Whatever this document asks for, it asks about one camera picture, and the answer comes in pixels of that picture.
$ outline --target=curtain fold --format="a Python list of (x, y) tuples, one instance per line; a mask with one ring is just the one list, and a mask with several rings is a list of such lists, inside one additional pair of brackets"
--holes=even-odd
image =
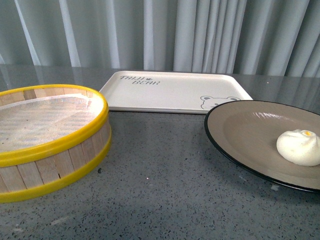
[(319, 12), (318, 0), (1, 0), (0, 64), (320, 77)]

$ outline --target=gray plate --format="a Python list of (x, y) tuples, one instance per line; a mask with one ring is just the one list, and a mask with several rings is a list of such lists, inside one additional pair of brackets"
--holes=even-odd
[(320, 136), (320, 115), (280, 103), (243, 100), (211, 109), (204, 126), (213, 145), (237, 165), (274, 183), (320, 193), (320, 165), (296, 165), (276, 147), (285, 131), (309, 130)]

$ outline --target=countertop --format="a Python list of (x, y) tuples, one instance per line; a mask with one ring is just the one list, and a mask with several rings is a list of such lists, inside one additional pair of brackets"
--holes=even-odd
[[(59, 83), (100, 90), (117, 71), (0, 65), (0, 91)], [(319, 78), (232, 76), (254, 100), (320, 113)], [(205, 115), (112, 111), (109, 120), (102, 163), (61, 190), (0, 204), (0, 239), (320, 239), (320, 195), (229, 161), (209, 141)]]

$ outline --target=bear logo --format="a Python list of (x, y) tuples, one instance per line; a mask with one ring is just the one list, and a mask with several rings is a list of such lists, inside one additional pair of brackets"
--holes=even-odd
[(204, 110), (210, 110), (210, 109), (212, 109), (220, 104), (223, 104), (223, 103), (241, 100), (240, 98), (235, 97), (235, 96), (228, 96), (227, 98), (202, 96), (200, 98), (203, 101), (201, 108)]

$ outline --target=white tray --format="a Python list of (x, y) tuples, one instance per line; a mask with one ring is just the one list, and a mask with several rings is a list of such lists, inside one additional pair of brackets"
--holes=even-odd
[(222, 103), (252, 100), (233, 77), (201, 73), (118, 71), (100, 92), (111, 111), (206, 114)]

